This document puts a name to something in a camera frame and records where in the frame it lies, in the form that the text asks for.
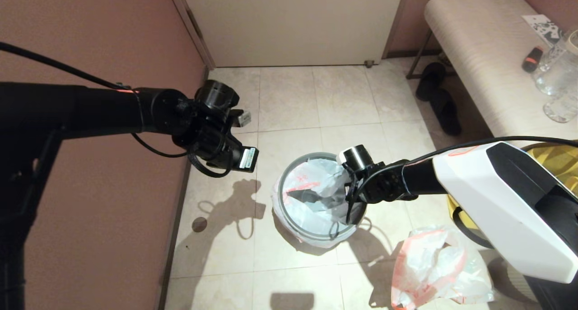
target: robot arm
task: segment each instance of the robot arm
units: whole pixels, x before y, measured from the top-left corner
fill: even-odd
[[[353,178],[350,206],[449,193],[529,283],[562,283],[575,293],[578,199],[524,151],[497,142],[386,166],[359,145],[338,158]]]
[[[253,172],[255,147],[243,146],[231,127],[250,121],[231,110],[237,93],[206,81],[194,99],[173,89],[93,89],[76,85],[0,83],[0,283],[2,304],[23,309],[23,244],[63,139],[156,132],[171,135],[203,174]],[[198,157],[213,168],[205,168]]]

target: baseboard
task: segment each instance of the baseboard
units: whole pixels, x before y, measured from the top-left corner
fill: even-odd
[[[203,69],[203,83],[201,83],[201,85],[203,85],[205,81],[209,79],[209,71],[209,67],[205,66],[205,69]]]
[[[386,58],[403,58],[403,57],[415,57],[419,50],[400,50],[400,51],[390,51],[387,53]],[[442,49],[430,49],[424,50],[421,54],[422,56],[435,56],[439,55]]]
[[[171,280],[171,270],[173,267],[173,258],[175,257],[175,246],[177,242],[177,233],[179,232],[180,218],[182,214],[182,206],[184,205],[184,197],[186,193],[186,184],[188,183],[189,174],[191,172],[191,163],[185,161],[184,174],[182,176],[182,185],[179,195],[179,203],[177,204],[175,223],[171,232],[171,242],[167,255],[167,264],[165,264],[165,273],[163,274],[163,281],[161,281],[161,294],[158,298],[158,310],[165,310],[165,303],[167,303],[167,293],[169,290],[169,281]]]

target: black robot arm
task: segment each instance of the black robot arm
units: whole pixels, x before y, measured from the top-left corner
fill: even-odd
[[[250,114],[231,110],[238,102],[237,93],[217,81],[207,81],[194,99],[174,89],[0,83],[0,289],[6,308],[23,309],[23,244],[64,139],[163,133],[206,175],[252,172],[258,150],[231,134],[232,126],[250,121]],[[225,172],[208,170],[197,157]]]

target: white door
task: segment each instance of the white door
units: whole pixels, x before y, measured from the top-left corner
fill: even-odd
[[[186,0],[217,67],[379,63],[399,0]]]

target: pink wall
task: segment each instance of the pink wall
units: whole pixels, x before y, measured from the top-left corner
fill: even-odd
[[[526,0],[563,30],[578,26],[578,0]]]
[[[429,0],[402,0],[396,16],[397,27],[394,25],[390,40],[386,47],[388,51],[412,51],[417,50],[425,39],[427,23],[424,19],[425,5]],[[431,40],[427,49],[439,48],[435,39]]]
[[[171,0],[0,0],[0,15],[1,41],[104,79],[189,95],[200,85],[204,65]],[[6,53],[0,81],[96,86]],[[65,141],[25,247],[27,309],[153,309],[184,162],[130,135]]]

